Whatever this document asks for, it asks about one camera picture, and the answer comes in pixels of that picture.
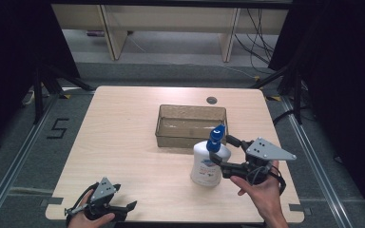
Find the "white desk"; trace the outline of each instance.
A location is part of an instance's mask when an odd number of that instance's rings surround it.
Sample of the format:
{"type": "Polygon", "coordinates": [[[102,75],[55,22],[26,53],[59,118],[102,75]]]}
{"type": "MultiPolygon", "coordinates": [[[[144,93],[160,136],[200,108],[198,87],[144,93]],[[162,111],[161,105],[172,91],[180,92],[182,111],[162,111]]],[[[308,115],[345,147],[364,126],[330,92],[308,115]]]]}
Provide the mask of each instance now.
{"type": "MultiPolygon", "coordinates": [[[[260,222],[248,196],[222,179],[214,188],[199,186],[190,177],[192,149],[160,148],[155,130],[160,105],[211,105],[227,110],[229,133],[238,139],[262,136],[279,145],[268,108],[259,90],[182,87],[99,87],[91,101],[66,166],[53,193],[62,205],[49,205],[49,219],[65,219],[64,208],[73,206],[95,181],[108,177],[121,189],[111,205],[137,200],[126,220],[167,222],[260,222]]],[[[227,145],[231,162],[244,162],[241,149],[227,145]]],[[[286,162],[279,169],[287,187],[281,196],[288,222],[302,222],[302,212],[289,210],[299,204],[286,162]]]]}

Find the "white bottle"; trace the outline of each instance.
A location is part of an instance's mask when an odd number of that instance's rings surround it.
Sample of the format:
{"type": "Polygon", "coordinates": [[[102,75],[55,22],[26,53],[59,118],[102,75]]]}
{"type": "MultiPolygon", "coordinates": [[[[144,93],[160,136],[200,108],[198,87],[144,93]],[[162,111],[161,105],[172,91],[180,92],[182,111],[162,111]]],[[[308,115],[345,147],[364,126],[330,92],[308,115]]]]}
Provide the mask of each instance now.
{"type": "Polygon", "coordinates": [[[217,153],[224,162],[230,159],[231,152],[221,144],[224,134],[224,125],[217,126],[211,133],[208,141],[194,145],[194,165],[191,171],[191,180],[203,186],[213,187],[221,182],[221,168],[214,164],[209,153],[217,153]]]}

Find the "translucent brown plastic bin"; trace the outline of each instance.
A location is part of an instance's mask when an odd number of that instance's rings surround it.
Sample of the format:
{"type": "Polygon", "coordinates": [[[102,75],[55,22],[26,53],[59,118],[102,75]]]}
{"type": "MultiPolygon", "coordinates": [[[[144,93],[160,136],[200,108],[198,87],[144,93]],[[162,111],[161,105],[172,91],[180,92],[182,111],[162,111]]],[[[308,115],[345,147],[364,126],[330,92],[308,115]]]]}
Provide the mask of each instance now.
{"type": "Polygon", "coordinates": [[[192,148],[196,143],[207,141],[210,132],[224,124],[222,143],[228,133],[224,107],[162,104],[156,127],[159,147],[192,148]]]}

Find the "wooden table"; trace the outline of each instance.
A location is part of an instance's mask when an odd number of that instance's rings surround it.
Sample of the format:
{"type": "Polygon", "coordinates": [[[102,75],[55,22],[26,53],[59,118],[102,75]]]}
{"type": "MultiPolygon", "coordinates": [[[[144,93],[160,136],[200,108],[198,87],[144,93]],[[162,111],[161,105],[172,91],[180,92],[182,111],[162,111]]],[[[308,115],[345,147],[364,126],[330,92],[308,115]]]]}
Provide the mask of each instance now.
{"type": "MultiPolygon", "coordinates": [[[[257,89],[101,86],[53,193],[63,202],[49,205],[47,218],[65,219],[64,208],[73,206],[92,183],[108,177],[113,184],[122,185],[111,205],[138,201],[126,220],[263,221],[250,198],[239,197],[239,188],[230,180],[222,179],[218,186],[209,188],[190,179],[192,149],[157,146],[159,107],[172,104],[225,107],[231,135],[247,141],[261,136],[279,145],[263,95],[257,89]],[[218,102],[209,104],[208,97],[218,102]]],[[[227,147],[232,151],[230,162],[244,162],[241,149],[227,147]]],[[[289,204],[299,204],[299,200],[286,162],[282,161],[279,169],[287,183],[281,196],[284,216],[288,222],[302,222],[303,212],[289,209],[289,204]]]]}

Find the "blue pump nozzle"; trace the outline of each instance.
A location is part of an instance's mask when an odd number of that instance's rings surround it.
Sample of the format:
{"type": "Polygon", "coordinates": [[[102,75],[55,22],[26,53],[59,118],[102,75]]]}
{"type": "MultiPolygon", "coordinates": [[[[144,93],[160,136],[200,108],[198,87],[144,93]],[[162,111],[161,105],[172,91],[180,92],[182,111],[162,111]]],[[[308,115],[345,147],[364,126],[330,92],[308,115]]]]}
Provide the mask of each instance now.
{"type": "Polygon", "coordinates": [[[221,149],[221,139],[224,135],[225,126],[220,124],[210,132],[209,140],[206,144],[206,149],[209,152],[217,153],[221,149]]]}

